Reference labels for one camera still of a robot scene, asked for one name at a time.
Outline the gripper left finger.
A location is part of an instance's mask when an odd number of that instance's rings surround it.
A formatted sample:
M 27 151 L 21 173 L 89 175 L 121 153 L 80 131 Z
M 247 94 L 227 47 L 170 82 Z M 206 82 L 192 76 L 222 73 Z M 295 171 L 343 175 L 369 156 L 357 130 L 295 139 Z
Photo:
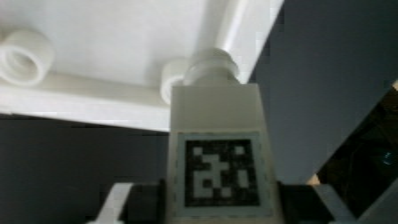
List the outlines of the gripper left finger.
M 163 183 L 115 183 L 87 224 L 163 224 Z

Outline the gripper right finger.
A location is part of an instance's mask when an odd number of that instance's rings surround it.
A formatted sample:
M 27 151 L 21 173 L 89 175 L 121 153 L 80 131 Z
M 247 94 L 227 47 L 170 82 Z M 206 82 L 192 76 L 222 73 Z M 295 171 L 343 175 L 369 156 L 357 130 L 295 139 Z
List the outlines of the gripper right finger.
M 329 184 L 279 184 L 284 224 L 355 224 L 355 216 Z

